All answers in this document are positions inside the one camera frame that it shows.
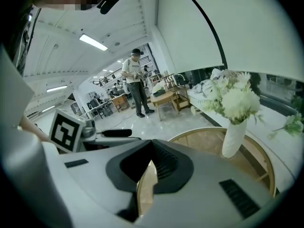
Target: ceiling light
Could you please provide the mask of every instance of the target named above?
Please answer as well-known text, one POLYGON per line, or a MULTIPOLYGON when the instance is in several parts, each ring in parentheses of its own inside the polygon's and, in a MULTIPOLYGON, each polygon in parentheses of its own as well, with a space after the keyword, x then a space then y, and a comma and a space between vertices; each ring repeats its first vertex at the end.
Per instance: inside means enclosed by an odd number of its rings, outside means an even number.
POLYGON ((67 87, 67 85, 56 87, 56 88, 47 89, 47 92, 51 92, 51 91, 59 90, 59 89, 65 89, 66 87, 67 87))
POLYGON ((43 110, 42 112, 46 112, 47 110, 52 109, 52 108, 54 108, 54 107, 55 107, 55 106, 53 105, 53 106, 51 106, 51 107, 49 107, 49 108, 43 110))
POLYGON ((87 36, 85 34, 83 34, 79 39, 82 40, 82 41, 84 41, 84 42, 86 42, 86 43, 88 43, 88 44, 90 44, 90 45, 92 45, 92 46, 94 46, 94 47, 96 47, 96 48, 98 48, 98 49, 101 49, 103 51, 106 51, 108 49, 103 44, 100 44, 98 41, 90 38, 89 36, 87 36))

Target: glossy floor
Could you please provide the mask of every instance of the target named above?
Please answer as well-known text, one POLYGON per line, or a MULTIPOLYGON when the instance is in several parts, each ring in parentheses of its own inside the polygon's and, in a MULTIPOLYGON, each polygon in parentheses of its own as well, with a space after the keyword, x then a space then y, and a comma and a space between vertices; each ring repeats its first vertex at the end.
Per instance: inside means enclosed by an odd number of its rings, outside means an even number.
POLYGON ((132 129, 133 137, 142 139, 161 139, 168 140, 185 131, 213 126, 204 117, 199 114, 192 115, 190 108, 185 108, 176 114, 171 103, 160 105, 160 114, 162 121, 159 120, 156 109, 153 104, 149 104, 150 109, 155 110, 155 113, 146 115, 144 118, 136 116, 135 109, 127 109, 122 112, 114 113, 108 117, 95 121, 98 132, 106 129, 132 129))

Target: sneaker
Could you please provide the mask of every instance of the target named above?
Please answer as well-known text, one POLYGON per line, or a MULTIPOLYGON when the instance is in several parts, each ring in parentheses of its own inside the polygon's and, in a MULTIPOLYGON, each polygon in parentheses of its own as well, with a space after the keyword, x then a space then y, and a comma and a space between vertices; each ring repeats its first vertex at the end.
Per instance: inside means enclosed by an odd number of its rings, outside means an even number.
POLYGON ((144 117, 144 114, 142 114, 142 113, 136 113, 136 115, 139 116, 140 118, 144 117))
POLYGON ((146 112, 146 114, 148 114, 148 113, 153 113, 153 112, 155 112, 155 111, 154 111, 154 110, 149 109, 149 111, 147 111, 147 112, 146 112))

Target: gray pants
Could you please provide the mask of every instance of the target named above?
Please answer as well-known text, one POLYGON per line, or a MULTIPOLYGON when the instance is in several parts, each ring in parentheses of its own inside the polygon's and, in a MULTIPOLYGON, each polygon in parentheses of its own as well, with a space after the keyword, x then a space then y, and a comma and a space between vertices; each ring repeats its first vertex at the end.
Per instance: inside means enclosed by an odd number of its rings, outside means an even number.
POLYGON ((134 82, 128 84, 128 88, 132 94, 132 97, 135 101, 136 113, 142 113, 142 104, 144 110, 149 111, 149 107, 147 105, 147 96, 143 89, 143 85, 141 82, 134 82))

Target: white vase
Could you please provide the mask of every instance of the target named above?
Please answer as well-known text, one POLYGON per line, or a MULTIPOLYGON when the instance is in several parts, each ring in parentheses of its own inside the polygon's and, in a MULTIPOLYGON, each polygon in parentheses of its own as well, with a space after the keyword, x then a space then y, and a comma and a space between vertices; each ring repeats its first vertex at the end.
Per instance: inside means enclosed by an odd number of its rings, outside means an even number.
POLYGON ((238 125, 229 123, 226 136, 223 142, 222 154, 226 158, 231 158, 240 148, 246 133, 247 119, 238 125))

